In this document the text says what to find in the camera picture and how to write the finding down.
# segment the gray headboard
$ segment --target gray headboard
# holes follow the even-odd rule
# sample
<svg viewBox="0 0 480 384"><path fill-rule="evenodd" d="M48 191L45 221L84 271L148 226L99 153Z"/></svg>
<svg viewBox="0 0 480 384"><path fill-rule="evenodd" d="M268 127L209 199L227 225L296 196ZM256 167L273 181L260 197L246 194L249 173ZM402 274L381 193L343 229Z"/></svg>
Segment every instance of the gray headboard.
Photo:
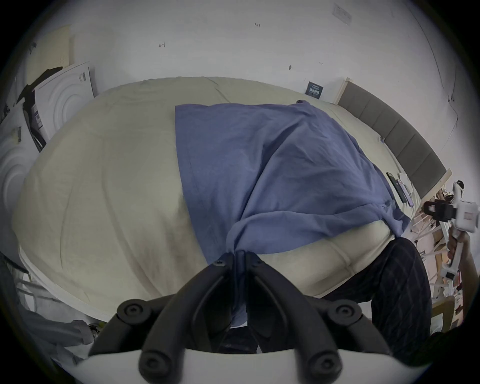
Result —
<svg viewBox="0 0 480 384"><path fill-rule="evenodd" d="M336 104L345 108L385 139L385 143L402 165L420 198L424 200L423 198L447 174L432 148L403 117L349 79L345 81L340 92ZM433 193L437 192L445 182L446 180Z"/></svg>

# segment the phone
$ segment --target phone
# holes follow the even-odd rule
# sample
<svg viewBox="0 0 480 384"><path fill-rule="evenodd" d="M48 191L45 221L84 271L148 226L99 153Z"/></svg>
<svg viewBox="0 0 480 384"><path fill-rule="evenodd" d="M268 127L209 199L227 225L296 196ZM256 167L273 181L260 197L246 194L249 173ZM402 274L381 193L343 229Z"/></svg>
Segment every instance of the phone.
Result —
<svg viewBox="0 0 480 384"><path fill-rule="evenodd" d="M403 194L405 195L405 197L407 198L407 203L409 206L413 207L413 200L412 200L412 197L410 196L410 193L408 192L407 190L407 187L405 186L405 184L403 183L402 180L397 180L397 183L398 185L400 186L400 188L402 189L403 191Z"/></svg>
<svg viewBox="0 0 480 384"><path fill-rule="evenodd" d="M395 177L390 172L387 172L387 176L390 179L390 182L395 187L395 190L398 193L398 196L400 197L400 200L402 201L402 203L406 203L407 198L405 197L405 194L403 193L402 189L400 188L400 185L397 183L397 180L395 179Z"/></svg>

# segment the mattress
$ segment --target mattress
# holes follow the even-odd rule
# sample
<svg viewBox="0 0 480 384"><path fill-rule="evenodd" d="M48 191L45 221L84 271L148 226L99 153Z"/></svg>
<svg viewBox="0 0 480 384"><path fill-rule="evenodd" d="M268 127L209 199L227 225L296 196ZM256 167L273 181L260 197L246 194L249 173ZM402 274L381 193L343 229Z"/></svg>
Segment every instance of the mattress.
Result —
<svg viewBox="0 0 480 384"><path fill-rule="evenodd" d="M175 106L287 105L299 99L338 121L382 172L403 172L375 131L310 96L230 78L126 84L69 120L30 170L12 220L21 259L55 296L100 320L109 320L127 299L177 292L206 261L182 195ZM414 207L394 194L413 217L420 198L410 187ZM369 265L392 238L377 221L260 257L303 293L322 296Z"/></svg>

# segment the blue cloth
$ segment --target blue cloth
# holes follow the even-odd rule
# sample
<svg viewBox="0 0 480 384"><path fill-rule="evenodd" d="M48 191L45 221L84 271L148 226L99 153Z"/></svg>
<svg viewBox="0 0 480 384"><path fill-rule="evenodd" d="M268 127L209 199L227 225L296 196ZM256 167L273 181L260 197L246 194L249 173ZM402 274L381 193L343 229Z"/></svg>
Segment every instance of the blue cloth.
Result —
<svg viewBox="0 0 480 384"><path fill-rule="evenodd" d="M307 102L175 108L177 156L208 263L225 252L293 250L383 220L408 226L357 141Z"/></svg>

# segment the hand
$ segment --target hand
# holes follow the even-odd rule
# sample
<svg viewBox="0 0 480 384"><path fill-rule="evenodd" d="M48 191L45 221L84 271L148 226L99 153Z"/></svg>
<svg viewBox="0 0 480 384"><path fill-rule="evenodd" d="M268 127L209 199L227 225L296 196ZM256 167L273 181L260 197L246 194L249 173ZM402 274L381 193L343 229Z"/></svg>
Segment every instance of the hand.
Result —
<svg viewBox="0 0 480 384"><path fill-rule="evenodd" d="M456 245L459 242L463 243L462 255L460 256L460 262L462 263L470 254L470 236L466 232L460 232L458 239L455 239L452 232L453 227L448 230L448 258L452 260L455 255Z"/></svg>

